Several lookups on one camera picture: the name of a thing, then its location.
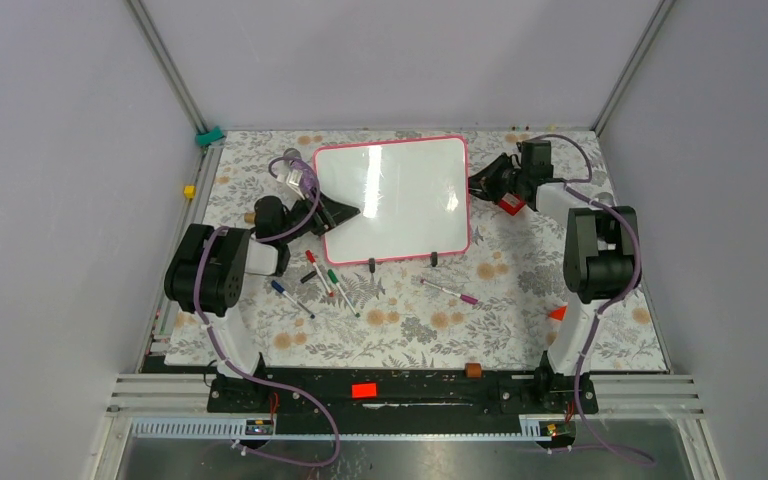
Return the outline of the black capped marker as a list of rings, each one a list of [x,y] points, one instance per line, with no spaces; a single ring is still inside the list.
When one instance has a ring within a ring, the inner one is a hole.
[[[300,279],[300,283],[301,283],[301,284],[304,284],[304,283],[306,283],[306,282],[309,282],[310,280],[312,280],[312,279],[316,278],[317,276],[318,276],[318,273],[317,273],[316,271],[311,271],[311,272],[309,272],[309,273],[305,274],[305,275],[304,275],[304,276],[303,276],[303,277]]]

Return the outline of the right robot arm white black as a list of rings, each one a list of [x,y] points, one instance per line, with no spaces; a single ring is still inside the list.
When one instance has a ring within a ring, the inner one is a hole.
[[[527,206],[565,229],[563,279],[569,301],[555,341],[534,372],[532,391],[543,410],[557,412],[580,398],[603,313],[638,287],[642,277],[637,214],[577,190],[579,180],[556,176],[554,135],[518,143],[468,179],[476,199]]]

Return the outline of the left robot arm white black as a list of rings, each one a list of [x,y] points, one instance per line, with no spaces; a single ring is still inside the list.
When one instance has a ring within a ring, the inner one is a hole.
[[[248,411],[269,401],[275,382],[242,319],[238,303],[245,280],[266,278],[272,290],[313,319],[315,314],[277,280],[291,259],[289,244],[308,233],[321,237],[361,214],[356,206],[313,190],[290,207],[276,196],[257,200],[244,215],[249,229],[190,224],[164,278],[167,299],[200,321],[216,355],[217,372],[237,378],[232,398]]]

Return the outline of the pink framed whiteboard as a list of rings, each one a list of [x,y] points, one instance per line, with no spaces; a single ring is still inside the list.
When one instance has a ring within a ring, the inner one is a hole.
[[[471,243],[469,156],[459,135],[326,146],[312,163],[323,193],[358,209],[326,233],[326,260],[364,264],[457,255]]]

